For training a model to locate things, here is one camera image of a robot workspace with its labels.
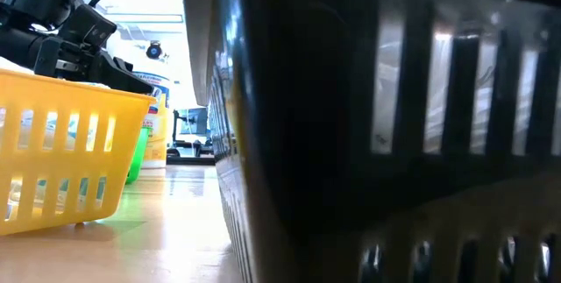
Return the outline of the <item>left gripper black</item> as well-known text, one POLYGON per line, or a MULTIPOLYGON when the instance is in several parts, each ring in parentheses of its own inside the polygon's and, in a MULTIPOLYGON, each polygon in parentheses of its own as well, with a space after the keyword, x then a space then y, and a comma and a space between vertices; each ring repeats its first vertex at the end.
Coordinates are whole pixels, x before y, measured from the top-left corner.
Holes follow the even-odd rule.
POLYGON ((111 57, 98 46, 75 44, 54 36, 32 41, 32 71, 37 75, 101 83, 110 88, 150 95, 153 86, 137 77, 133 65, 111 57))

